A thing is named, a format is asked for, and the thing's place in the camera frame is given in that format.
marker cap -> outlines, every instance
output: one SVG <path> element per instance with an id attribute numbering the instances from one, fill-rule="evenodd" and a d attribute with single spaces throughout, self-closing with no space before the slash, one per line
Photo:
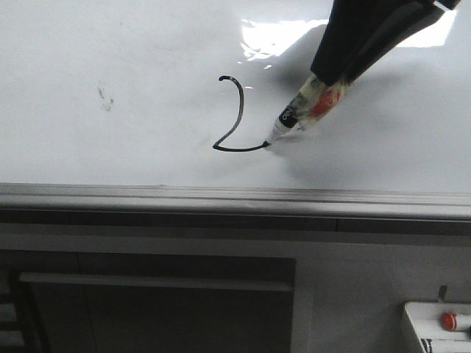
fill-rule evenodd
<path id="1" fill-rule="evenodd" d="M 442 322 L 442 327 L 444 329 L 456 329 L 456 314 L 443 313 L 440 321 Z"/>

marker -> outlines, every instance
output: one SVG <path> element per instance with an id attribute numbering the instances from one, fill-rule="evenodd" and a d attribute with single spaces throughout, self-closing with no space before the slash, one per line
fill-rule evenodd
<path id="1" fill-rule="evenodd" d="M 272 132 L 265 141 L 274 143 L 296 124 L 299 124 L 302 130 L 314 125 L 340 102 L 346 87 L 347 84 L 343 82 L 327 86 L 316 75 L 312 75 L 275 120 Z"/>
<path id="2" fill-rule="evenodd" d="M 471 353 L 471 341 L 467 340 L 420 340 L 425 353 Z"/>
<path id="3" fill-rule="evenodd" d="M 471 327 L 471 315 L 443 313 L 440 321 L 442 327 L 450 331 L 467 331 Z"/>

gray panel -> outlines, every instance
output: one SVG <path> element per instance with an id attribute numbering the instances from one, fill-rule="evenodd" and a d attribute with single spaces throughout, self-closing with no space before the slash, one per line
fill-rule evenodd
<path id="1" fill-rule="evenodd" d="M 294 281 L 294 259 L 145 254 L 78 254 L 78 258 L 84 274 Z"/>
<path id="2" fill-rule="evenodd" d="M 0 304 L 0 322 L 16 321 L 16 312 L 13 303 Z"/>
<path id="3" fill-rule="evenodd" d="M 333 218 L 287 218 L 237 215 L 175 215 L 156 213 L 69 212 L 71 224 L 143 226 L 143 227 L 211 227 L 216 229 L 305 229 L 336 230 Z"/>
<path id="4" fill-rule="evenodd" d="M 344 245 L 335 243 L 471 247 L 471 237 L 468 236 L 371 232 L 0 224 L 0 233 L 0 248 L 56 252 L 134 254 L 176 252 L 178 254 L 228 256 L 236 254 L 236 256 L 252 257 L 294 257 L 304 252 L 310 254 L 316 252 L 317 257 L 325 258 L 324 252 L 320 249 L 327 243 L 331 250 L 336 252 L 339 252 Z M 370 253 L 367 246 L 357 247 L 357 249 L 361 249 L 364 257 L 370 257 L 370 259 L 378 253 L 377 250 Z M 350 256 L 350 252 L 343 252 L 343 250 L 340 252 Z"/>
<path id="5" fill-rule="evenodd" d="M 144 277 L 99 274 L 47 274 L 44 272 L 23 272 L 20 282 L 49 283 L 64 285 L 102 285 L 142 288 L 196 288 L 219 290 L 253 290 L 292 292 L 293 286 L 279 281 L 253 281 L 246 279 L 208 279 L 188 277 Z"/>
<path id="6" fill-rule="evenodd" d="M 69 219 L 60 211 L 0 210 L 0 223 L 69 224 Z"/>
<path id="7" fill-rule="evenodd" d="M 471 235 L 470 222 L 339 219 L 339 232 L 376 232 L 421 235 Z"/>
<path id="8" fill-rule="evenodd" d="M 407 301 L 471 301 L 469 265 L 313 261 L 312 352 L 408 352 L 400 329 Z"/>
<path id="9" fill-rule="evenodd" d="M 24 347 L 23 336 L 20 331 L 0 331 L 0 352 L 5 347 Z"/>
<path id="10" fill-rule="evenodd" d="M 0 250 L 0 269 L 16 271 L 78 272 L 75 254 Z"/>
<path id="11" fill-rule="evenodd" d="M 8 294 L 9 292 L 10 288 L 8 287 L 8 271 L 0 268 L 0 295 Z"/>

marker in tray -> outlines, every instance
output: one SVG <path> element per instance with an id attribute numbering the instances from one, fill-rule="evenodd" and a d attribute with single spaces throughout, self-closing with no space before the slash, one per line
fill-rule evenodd
<path id="1" fill-rule="evenodd" d="M 471 327 L 471 315 L 443 313 L 440 321 L 450 331 L 468 331 Z"/>
<path id="2" fill-rule="evenodd" d="M 420 340 L 426 353 L 471 353 L 471 341 L 468 340 Z"/>

white marker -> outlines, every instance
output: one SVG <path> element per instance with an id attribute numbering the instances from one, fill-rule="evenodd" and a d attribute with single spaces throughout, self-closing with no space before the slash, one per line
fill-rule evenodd
<path id="1" fill-rule="evenodd" d="M 301 117 L 309 113 L 309 110 L 318 102 L 326 89 L 325 83 L 321 82 L 316 75 L 309 77 L 298 94 L 275 120 L 273 130 L 265 141 L 271 145 L 280 136 L 290 131 Z"/>
<path id="2" fill-rule="evenodd" d="M 471 341 L 468 340 L 420 340 L 426 353 L 471 353 Z"/>
<path id="3" fill-rule="evenodd" d="M 471 315 L 444 313 L 440 321 L 444 329 L 451 331 L 467 331 L 471 327 Z"/>

